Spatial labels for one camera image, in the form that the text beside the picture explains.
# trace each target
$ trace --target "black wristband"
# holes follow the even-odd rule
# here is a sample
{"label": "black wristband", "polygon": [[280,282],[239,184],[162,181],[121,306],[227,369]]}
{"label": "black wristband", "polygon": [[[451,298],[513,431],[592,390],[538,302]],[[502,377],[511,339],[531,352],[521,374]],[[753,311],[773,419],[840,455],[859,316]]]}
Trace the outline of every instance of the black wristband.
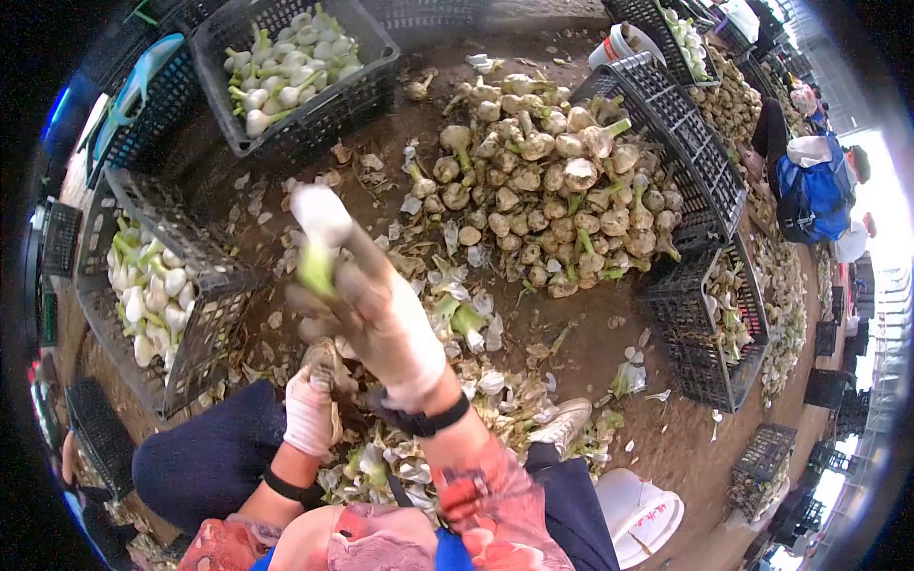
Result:
{"label": "black wristband", "polygon": [[314,486],[310,488],[299,488],[298,486],[291,485],[289,482],[274,474],[270,466],[267,466],[267,469],[263,472],[263,481],[270,486],[271,490],[280,494],[283,498],[298,502],[305,508],[314,507],[315,502],[318,502],[321,496],[324,495],[324,490],[321,489],[320,486],[317,486],[319,490],[315,490]]}
{"label": "black wristband", "polygon": [[402,410],[385,408],[380,403],[387,399],[387,391],[375,393],[369,398],[377,415],[399,428],[409,436],[431,438],[440,430],[455,424],[470,410],[470,399],[461,391],[460,399],[444,412],[433,417],[425,413],[410,414]]}

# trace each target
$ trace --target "leg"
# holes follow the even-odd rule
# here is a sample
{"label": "leg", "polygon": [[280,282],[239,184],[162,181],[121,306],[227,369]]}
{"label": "leg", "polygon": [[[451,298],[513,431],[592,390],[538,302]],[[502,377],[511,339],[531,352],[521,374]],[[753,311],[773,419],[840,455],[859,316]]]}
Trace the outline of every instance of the leg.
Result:
{"label": "leg", "polygon": [[546,491],[546,528],[575,569],[618,571],[610,530],[583,458],[531,474]]}
{"label": "leg", "polygon": [[82,521],[86,524],[86,533],[98,546],[111,567],[126,568],[123,564],[130,561],[127,544],[122,541],[122,534],[119,533],[120,526],[112,523],[105,507],[98,502],[87,500],[86,507],[82,511]]}
{"label": "leg", "polygon": [[546,529],[574,568],[619,571],[587,463],[583,458],[560,461],[590,411],[586,398],[572,398],[559,405],[556,417],[530,434],[533,444],[525,468],[546,492]]}
{"label": "leg", "polygon": [[540,470],[555,466],[562,461],[561,455],[558,454],[558,448],[551,442],[534,442],[526,452],[526,463],[524,468],[528,474],[536,473]]}
{"label": "leg", "polygon": [[284,431],[285,413],[261,379],[149,437],[133,454],[133,484],[150,509],[195,535],[203,520],[225,519],[254,492]]}
{"label": "leg", "polygon": [[117,539],[118,543],[124,548],[126,548],[127,544],[133,541],[133,539],[139,534],[139,532],[136,531],[136,527],[134,527],[132,523],[115,525],[112,528],[112,533],[114,534],[114,537]]}
{"label": "leg", "polygon": [[98,502],[105,503],[112,500],[112,494],[108,492],[107,488],[83,488],[80,487],[80,492],[82,492],[87,498]]}

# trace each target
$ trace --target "white plastic bag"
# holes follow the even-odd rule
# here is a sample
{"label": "white plastic bag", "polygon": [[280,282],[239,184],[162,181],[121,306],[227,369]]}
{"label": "white plastic bag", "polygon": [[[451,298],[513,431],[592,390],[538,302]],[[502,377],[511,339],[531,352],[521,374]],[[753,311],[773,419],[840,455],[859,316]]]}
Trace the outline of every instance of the white plastic bag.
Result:
{"label": "white plastic bag", "polygon": [[720,11],[739,28],[750,44],[759,41],[759,17],[746,4],[746,0],[729,0],[726,4],[720,5]]}

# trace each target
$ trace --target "knee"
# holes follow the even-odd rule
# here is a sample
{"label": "knee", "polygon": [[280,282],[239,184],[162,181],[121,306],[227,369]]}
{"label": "knee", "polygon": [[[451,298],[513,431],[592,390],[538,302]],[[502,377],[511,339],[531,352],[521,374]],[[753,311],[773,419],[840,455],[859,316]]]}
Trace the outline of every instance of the knee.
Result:
{"label": "knee", "polygon": [[165,466],[159,443],[161,435],[153,434],[133,453],[131,473],[133,488],[147,506],[155,511],[160,499],[166,497],[168,478],[164,474]]}

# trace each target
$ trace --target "dark blue pants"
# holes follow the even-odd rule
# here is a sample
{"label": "dark blue pants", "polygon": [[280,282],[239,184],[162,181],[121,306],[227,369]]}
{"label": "dark blue pants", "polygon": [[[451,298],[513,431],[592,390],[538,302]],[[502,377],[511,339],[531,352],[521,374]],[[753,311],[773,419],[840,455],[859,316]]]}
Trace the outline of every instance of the dark blue pants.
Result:
{"label": "dark blue pants", "polygon": [[[146,439],[133,454],[133,484],[151,510],[196,535],[203,520],[225,519],[254,493],[283,432],[285,415],[272,386],[257,381]],[[575,569],[618,571],[584,460],[562,462],[554,446],[534,443],[526,469],[546,489],[546,528]]]}

